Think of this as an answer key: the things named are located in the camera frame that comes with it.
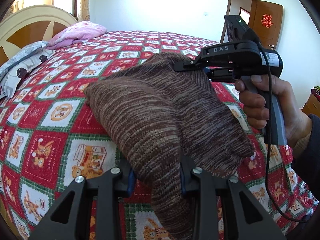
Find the dark sleeve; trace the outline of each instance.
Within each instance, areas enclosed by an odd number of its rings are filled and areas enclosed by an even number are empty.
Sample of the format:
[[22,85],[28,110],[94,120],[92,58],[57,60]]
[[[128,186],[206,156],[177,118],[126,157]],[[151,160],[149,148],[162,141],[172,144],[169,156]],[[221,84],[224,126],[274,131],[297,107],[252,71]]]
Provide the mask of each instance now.
[[299,158],[293,159],[291,167],[320,200],[320,118],[313,114],[309,117],[312,120],[309,143]]

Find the device handle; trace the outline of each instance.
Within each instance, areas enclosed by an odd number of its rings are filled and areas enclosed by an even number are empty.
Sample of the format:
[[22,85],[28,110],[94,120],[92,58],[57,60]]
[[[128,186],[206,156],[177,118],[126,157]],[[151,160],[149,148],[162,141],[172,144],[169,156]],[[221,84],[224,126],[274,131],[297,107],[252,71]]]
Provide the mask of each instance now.
[[[272,125],[271,125],[271,144],[276,145],[287,145],[287,138],[285,136],[285,128],[284,128],[284,119],[282,110],[280,107],[280,102],[278,96],[272,94],[272,108],[269,106],[269,92],[257,89],[254,84],[251,82],[250,76],[241,76],[241,80],[244,82],[244,85],[247,90],[252,93],[260,94],[266,100],[265,108],[268,108],[272,113]],[[267,125],[265,128],[261,130],[263,133],[263,139],[265,143],[268,143],[268,132],[269,132],[270,122],[267,121]]]

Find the label sticker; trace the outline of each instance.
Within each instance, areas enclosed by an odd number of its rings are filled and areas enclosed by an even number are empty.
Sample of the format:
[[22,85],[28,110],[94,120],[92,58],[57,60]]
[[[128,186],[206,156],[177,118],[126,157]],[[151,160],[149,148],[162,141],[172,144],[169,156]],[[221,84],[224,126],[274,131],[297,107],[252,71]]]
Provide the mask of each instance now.
[[[262,52],[260,52],[260,55],[261,55],[261,59],[262,59],[262,65],[266,66],[267,64],[266,64],[266,61],[264,59]],[[268,58],[270,67],[279,67],[280,66],[279,57],[276,53],[266,52],[266,56]]]

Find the red chinese character decoration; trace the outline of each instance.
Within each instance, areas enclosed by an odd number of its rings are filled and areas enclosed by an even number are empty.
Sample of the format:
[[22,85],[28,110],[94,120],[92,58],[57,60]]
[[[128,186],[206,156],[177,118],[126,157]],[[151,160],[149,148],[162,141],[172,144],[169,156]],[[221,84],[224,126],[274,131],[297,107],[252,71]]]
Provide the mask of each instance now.
[[264,14],[263,18],[261,20],[262,26],[270,28],[271,25],[273,25],[273,22],[271,22],[271,19],[272,19],[272,16],[270,14],[269,15],[268,14]]

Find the silver screw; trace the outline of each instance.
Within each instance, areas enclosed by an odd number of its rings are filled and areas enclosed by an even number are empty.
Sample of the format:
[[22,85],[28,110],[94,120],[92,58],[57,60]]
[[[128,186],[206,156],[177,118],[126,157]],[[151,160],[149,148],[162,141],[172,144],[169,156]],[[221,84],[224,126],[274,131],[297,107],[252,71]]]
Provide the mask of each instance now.
[[232,183],[237,183],[237,182],[239,181],[238,177],[236,177],[236,176],[231,176],[231,177],[229,178],[229,180],[230,180],[230,182],[232,182]]
[[118,168],[118,167],[114,167],[111,169],[112,174],[118,174],[119,172],[120,172],[120,168]]
[[81,183],[81,182],[83,182],[83,181],[84,181],[84,176],[78,176],[78,177],[76,177],[75,181],[76,181],[76,183]]
[[202,173],[202,169],[200,167],[195,167],[192,169],[193,173],[195,174],[201,174]]

